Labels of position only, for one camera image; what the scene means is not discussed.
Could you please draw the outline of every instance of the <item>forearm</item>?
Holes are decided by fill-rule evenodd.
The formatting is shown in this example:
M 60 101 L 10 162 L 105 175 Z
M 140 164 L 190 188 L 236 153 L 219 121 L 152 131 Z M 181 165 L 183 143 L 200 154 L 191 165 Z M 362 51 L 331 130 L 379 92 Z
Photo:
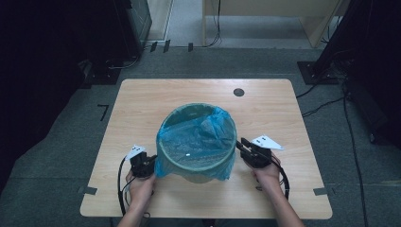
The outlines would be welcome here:
M 117 227 L 138 227 L 145 210 L 142 207 L 130 207 Z
M 263 190 L 267 197 L 270 199 L 271 205 L 276 214 L 278 226 L 304 226 L 304 224 L 284 196 L 279 184 L 269 187 L 264 186 Z

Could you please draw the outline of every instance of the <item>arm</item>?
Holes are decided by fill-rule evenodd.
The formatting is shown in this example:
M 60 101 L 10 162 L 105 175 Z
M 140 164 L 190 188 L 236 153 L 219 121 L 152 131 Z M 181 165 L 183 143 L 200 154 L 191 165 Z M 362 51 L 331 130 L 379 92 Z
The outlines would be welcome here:
M 132 179 L 132 172 L 127 175 L 127 182 Z M 141 223 L 142 216 L 148 209 L 150 197 L 153 190 L 155 175 L 151 175 L 147 179 L 135 179 L 130 185 L 131 202 L 130 207 L 118 223 L 117 227 L 138 227 Z
M 264 168 L 252 168 L 252 170 L 253 175 L 260 182 L 264 194 L 271 201 L 271 205 L 276 214 L 278 226 L 304 226 L 283 194 L 283 190 L 279 183 L 280 172 L 277 166 L 271 164 Z

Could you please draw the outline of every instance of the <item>gray carpet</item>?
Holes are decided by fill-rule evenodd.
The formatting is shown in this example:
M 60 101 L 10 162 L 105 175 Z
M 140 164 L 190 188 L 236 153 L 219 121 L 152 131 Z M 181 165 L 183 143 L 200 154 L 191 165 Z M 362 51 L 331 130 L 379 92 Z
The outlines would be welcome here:
M 1 195 L 0 225 L 111 225 L 109 218 L 82 217 L 79 208 L 83 196 L 77 191 L 89 181 L 123 79 L 290 79 L 295 93 L 300 94 L 310 86 L 304 85 L 296 61 L 314 61 L 320 54 L 316 49 L 147 50 L 133 67 L 122 70 L 117 85 L 76 91 L 47 137 L 16 162 Z M 298 101 L 305 113 L 338 97 L 339 85 L 320 85 Z M 98 104 L 111 106 L 103 121 L 104 108 Z M 355 104 L 347 102 L 346 106 L 356 139 L 370 226 L 401 226 L 401 150 L 389 144 L 370 144 L 369 131 Z M 305 220 L 305 224 L 363 226 L 356 163 L 342 102 L 306 117 L 305 125 L 333 209 L 331 219 Z M 160 219 L 150 224 L 166 226 Z

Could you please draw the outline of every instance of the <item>blue plastic bag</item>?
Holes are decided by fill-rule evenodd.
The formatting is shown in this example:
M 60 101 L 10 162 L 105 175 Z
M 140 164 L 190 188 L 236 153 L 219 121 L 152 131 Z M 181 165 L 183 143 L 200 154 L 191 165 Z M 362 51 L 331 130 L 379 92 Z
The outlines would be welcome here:
M 235 123 L 220 107 L 205 103 L 179 107 L 157 134 L 156 176 L 175 173 L 189 181 L 199 176 L 227 180 L 235 161 L 235 143 Z

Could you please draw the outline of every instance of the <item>wooden table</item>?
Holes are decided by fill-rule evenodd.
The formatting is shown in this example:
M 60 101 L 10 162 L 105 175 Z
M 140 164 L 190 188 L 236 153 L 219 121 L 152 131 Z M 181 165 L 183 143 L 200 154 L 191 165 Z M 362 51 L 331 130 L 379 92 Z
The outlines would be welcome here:
M 206 16 L 218 15 L 219 0 L 202 0 L 202 40 L 206 45 Z M 220 16 L 299 17 L 312 47 L 321 42 L 342 0 L 224 0 Z
M 234 89 L 244 90 L 235 96 Z M 266 134 L 285 150 L 273 152 L 282 161 L 291 186 L 289 201 L 300 218 L 330 218 L 323 188 L 291 83 L 286 79 L 127 79 L 124 80 L 80 212 L 86 217 L 122 216 L 117 198 L 117 170 L 133 144 L 156 153 L 156 134 L 175 108 L 209 103 L 235 121 L 238 139 Z M 231 178 L 225 182 L 191 183 L 174 174 L 157 179 L 148 211 L 155 218 L 274 218 L 270 202 L 236 150 Z M 126 162 L 123 176 L 129 171 Z

